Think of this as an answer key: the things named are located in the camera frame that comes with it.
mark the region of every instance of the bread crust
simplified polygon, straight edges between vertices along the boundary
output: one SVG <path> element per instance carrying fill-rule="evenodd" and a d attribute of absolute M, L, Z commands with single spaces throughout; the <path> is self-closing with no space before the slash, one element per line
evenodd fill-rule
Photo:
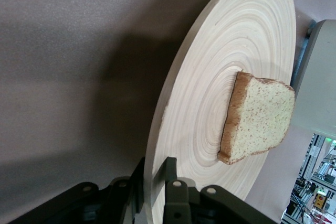
<path fill-rule="evenodd" d="M 224 130 L 222 135 L 222 141 L 221 141 L 221 148 L 218 152 L 218 159 L 222 162 L 224 162 L 227 165 L 231 165 L 234 163 L 237 163 L 238 161 L 244 159 L 246 156 L 239 158 L 239 159 L 231 159 L 232 156 L 232 146 L 236 139 L 236 134 L 238 132 L 238 127 L 240 124 L 240 121 L 242 119 L 242 109 L 243 105 L 247 96 L 248 86 L 250 84 L 250 81 L 252 78 L 257 79 L 258 81 L 262 83 L 271 84 L 272 82 L 280 82 L 284 84 L 289 90 L 293 91 L 293 88 L 289 85 L 286 85 L 282 81 L 276 81 L 273 79 L 267 79 L 267 78 L 256 78 L 250 73 L 245 72 L 238 72 L 236 81 L 234 84 L 233 92 L 231 95 L 231 99 L 229 102 L 229 108 L 227 111 L 227 118 L 224 124 Z M 254 152 L 249 155 L 257 155 L 264 152 L 269 151 L 270 149 L 274 148 L 276 146 L 271 146 L 267 150 Z"/>

